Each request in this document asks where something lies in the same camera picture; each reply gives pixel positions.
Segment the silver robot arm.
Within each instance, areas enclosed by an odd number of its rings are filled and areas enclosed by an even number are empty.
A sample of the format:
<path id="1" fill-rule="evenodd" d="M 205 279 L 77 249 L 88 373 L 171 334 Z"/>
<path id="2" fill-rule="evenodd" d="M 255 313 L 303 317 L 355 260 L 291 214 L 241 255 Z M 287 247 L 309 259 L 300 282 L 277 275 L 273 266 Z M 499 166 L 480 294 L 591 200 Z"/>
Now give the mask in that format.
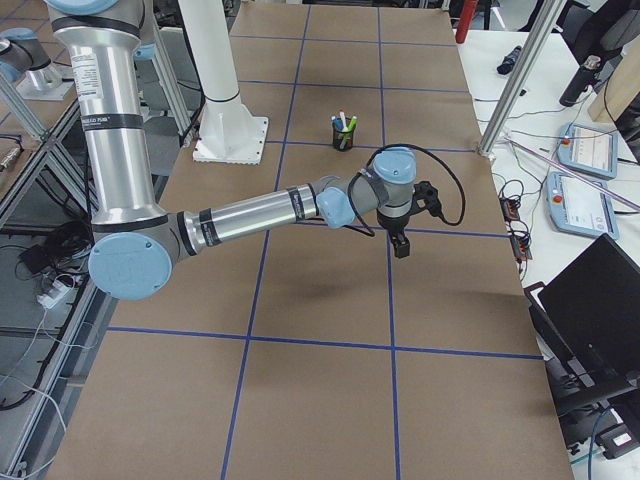
<path id="1" fill-rule="evenodd" d="M 368 212 L 409 254 L 404 229 L 415 191 L 416 160 L 404 147 L 385 147 L 351 179 L 317 181 L 197 213 L 161 208 L 151 182 L 134 56 L 152 35 L 148 1 L 52 1 L 55 37 L 70 55 L 98 196 L 89 273 L 121 300 L 158 292 L 174 266 L 207 247 L 321 217 L 341 228 Z"/>

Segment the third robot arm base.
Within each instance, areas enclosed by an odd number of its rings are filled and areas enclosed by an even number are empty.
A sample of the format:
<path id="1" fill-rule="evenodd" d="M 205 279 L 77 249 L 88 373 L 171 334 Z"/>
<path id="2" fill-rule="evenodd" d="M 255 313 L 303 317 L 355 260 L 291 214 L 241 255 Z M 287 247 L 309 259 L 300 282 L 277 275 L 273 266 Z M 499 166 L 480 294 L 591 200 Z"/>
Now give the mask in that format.
<path id="1" fill-rule="evenodd" d="M 71 69 L 57 66 L 28 28 L 1 32 L 1 75 L 25 100 L 62 101 L 73 87 Z"/>

